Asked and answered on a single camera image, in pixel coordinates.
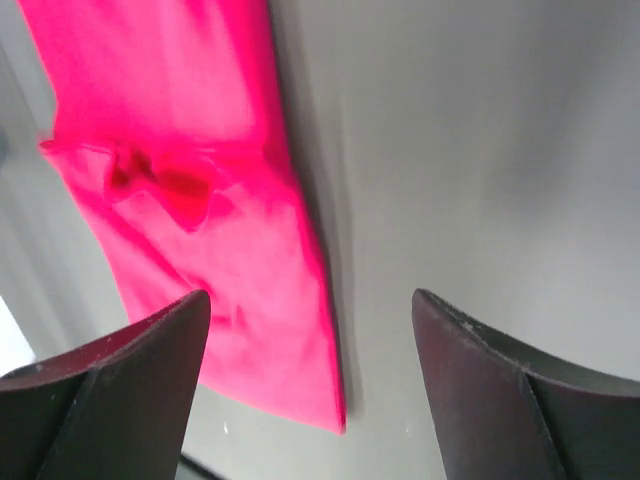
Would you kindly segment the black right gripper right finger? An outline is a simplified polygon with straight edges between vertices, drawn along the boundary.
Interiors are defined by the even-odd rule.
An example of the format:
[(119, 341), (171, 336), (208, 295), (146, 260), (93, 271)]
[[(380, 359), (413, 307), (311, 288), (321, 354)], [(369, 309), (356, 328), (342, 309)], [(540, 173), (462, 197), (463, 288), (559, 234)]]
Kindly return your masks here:
[(449, 479), (636, 479), (639, 384), (568, 362), (430, 291), (412, 325)]

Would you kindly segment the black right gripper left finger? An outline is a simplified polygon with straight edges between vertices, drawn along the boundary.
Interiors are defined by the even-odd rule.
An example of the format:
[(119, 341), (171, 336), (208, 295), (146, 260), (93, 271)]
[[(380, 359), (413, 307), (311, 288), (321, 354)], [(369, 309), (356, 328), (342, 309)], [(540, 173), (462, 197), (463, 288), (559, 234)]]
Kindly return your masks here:
[(196, 290), (2, 376), (2, 478), (174, 478), (209, 324)]

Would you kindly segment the pink t shirt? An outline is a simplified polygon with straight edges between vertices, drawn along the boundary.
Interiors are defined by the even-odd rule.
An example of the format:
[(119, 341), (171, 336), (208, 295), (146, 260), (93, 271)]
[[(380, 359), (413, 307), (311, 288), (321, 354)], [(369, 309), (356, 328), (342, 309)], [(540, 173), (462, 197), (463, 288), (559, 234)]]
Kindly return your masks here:
[(202, 385), (340, 434), (325, 263), (290, 159), (264, 1), (24, 1), (57, 108), (44, 157), (128, 318), (211, 299)]

